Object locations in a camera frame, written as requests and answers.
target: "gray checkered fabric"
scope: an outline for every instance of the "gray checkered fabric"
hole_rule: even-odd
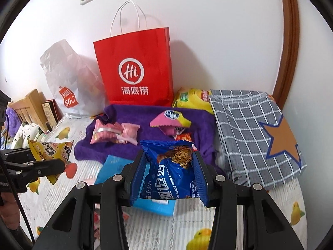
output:
[[[271,137],[259,122],[278,125],[282,113],[267,93],[241,90],[212,90],[209,97],[214,110],[223,154],[236,184],[260,183],[266,190],[299,176],[301,167],[288,154],[266,159]]]

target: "screw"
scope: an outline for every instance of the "screw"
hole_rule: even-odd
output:
[[[76,188],[78,188],[78,189],[82,189],[83,187],[84,187],[84,182],[83,181],[80,181],[80,182],[78,182],[77,184],[76,184]]]
[[[113,180],[114,180],[114,181],[120,181],[120,180],[122,180],[122,179],[123,179],[123,176],[122,176],[122,175],[117,174],[117,175],[114,175],[114,176],[113,176]]]
[[[216,179],[217,181],[223,182],[223,181],[225,181],[225,176],[217,175],[217,176],[215,177],[215,179]]]
[[[262,186],[259,183],[253,184],[253,189],[260,191],[262,189]]]

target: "white plastic bag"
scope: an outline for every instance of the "white plastic bag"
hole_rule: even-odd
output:
[[[106,94],[102,78],[88,68],[65,39],[47,49],[40,63],[63,114],[80,118],[103,112]]]

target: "yellow plastic bag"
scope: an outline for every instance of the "yellow plastic bag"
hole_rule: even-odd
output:
[[[73,142],[53,143],[37,142],[29,140],[29,147],[36,161],[47,161],[52,159],[61,159],[67,165],[69,155],[72,150]],[[54,185],[60,174],[47,176],[48,180]]]
[[[194,88],[180,88],[172,107],[206,110],[207,112],[214,114],[209,103],[209,95],[211,95],[211,91]]]

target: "purple cloth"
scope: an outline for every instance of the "purple cloth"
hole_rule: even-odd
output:
[[[95,121],[87,127],[87,136],[79,141],[74,147],[74,155],[77,160],[96,160],[104,163],[108,155],[134,160],[141,149],[140,140],[173,140],[173,137],[166,136],[159,128],[150,127],[150,122],[165,110],[180,111],[183,116],[192,122],[187,130],[191,132],[194,143],[200,151],[205,163],[213,165],[217,171],[220,169],[215,165],[215,149],[213,147],[215,135],[215,117],[204,110],[171,108],[162,106],[139,106],[139,105],[109,105],[104,109],[105,114],[97,117],[103,123],[132,123],[140,125],[138,131],[138,145],[131,143],[113,144],[101,142],[90,144],[95,128]]]
[[[19,130],[19,127],[21,126],[22,122],[14,109],[8,107],[6,110],[6,114],[8,115],[8,118],[9,118],[8,134],[11,138],[14,138],[14,136],[16,135],[17,131]],[[7,119],[4,123],[4,125],[7,128]]]

